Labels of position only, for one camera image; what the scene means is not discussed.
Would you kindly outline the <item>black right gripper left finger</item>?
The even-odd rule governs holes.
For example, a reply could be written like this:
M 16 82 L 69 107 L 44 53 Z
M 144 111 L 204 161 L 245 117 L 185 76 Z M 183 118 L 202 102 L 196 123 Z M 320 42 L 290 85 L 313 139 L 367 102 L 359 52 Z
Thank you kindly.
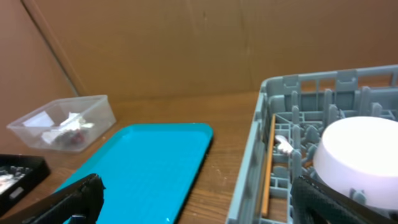
M 104 205 L 101 177 L 90 174 L 41 201 L 1 219 L 1 224 L 95 224 Z

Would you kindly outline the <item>white napkin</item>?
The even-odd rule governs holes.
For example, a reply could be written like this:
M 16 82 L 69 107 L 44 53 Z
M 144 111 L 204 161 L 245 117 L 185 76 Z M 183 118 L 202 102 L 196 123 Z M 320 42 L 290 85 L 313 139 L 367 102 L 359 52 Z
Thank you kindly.
M 80 113 L 69 112 L 68 118 L 60 124 L 59 128 L 43 132 L 41 139 L 47 144 L 61 144 L 63 143 L 62 135 L 64 133 L 71 130 L 84 130 L 87 132 L 94 126 L 94 123 L 87 122 Z

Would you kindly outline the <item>wooden chopstick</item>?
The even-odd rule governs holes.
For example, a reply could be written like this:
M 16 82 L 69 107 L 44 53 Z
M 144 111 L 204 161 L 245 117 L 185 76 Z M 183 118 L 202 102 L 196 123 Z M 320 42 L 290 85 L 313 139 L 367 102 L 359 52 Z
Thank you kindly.
M 264 191 L 262 196 L 262 210 L 261 210 L 262 218 L 266 218 L 269 214 L 269 194 L 270 194 L 270 184 L 271 184 L 274 139 L 275 139 L 275 115 L 273 114 L 270 124 L 268 146 L 267 146 L 266 171 L 264 177 Z

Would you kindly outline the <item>white plastic fork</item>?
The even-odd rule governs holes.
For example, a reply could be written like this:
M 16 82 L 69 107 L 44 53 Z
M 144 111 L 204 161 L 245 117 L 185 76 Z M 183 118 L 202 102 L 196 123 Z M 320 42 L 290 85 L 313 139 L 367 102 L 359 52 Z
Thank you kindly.
M 277 141 L 277 150 L 281 154 L 291 155 L 293 153 L 294 148 L 289 143 L 288 139 L 283 135 L 276 135 L 275 140 Z

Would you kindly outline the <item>red snack wrapper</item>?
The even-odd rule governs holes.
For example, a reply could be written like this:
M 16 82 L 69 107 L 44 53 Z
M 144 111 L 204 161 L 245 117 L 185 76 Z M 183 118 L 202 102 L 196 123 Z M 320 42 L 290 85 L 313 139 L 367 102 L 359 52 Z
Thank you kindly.
M 71 130 L 62 135 L 62 142 L 64 145 L 79 145 L 85 141 L 86 131 L 84 130 Z

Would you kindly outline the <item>pink small bowl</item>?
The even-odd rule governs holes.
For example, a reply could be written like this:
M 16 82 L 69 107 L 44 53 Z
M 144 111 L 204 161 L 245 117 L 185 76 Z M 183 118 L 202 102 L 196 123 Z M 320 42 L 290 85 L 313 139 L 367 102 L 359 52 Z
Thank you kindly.
M 355 116 L 331 123 L 313 157 L 317 176 L 348 196 L 362 191 L 366 205 L 397 209 L 397 122 Z

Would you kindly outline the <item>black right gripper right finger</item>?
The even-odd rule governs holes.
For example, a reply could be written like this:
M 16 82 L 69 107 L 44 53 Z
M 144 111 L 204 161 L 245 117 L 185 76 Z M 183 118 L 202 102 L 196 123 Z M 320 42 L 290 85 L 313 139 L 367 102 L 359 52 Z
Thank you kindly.
M 397 224 L 307 175 L 295 178 L 291 194 L 294 223 Z

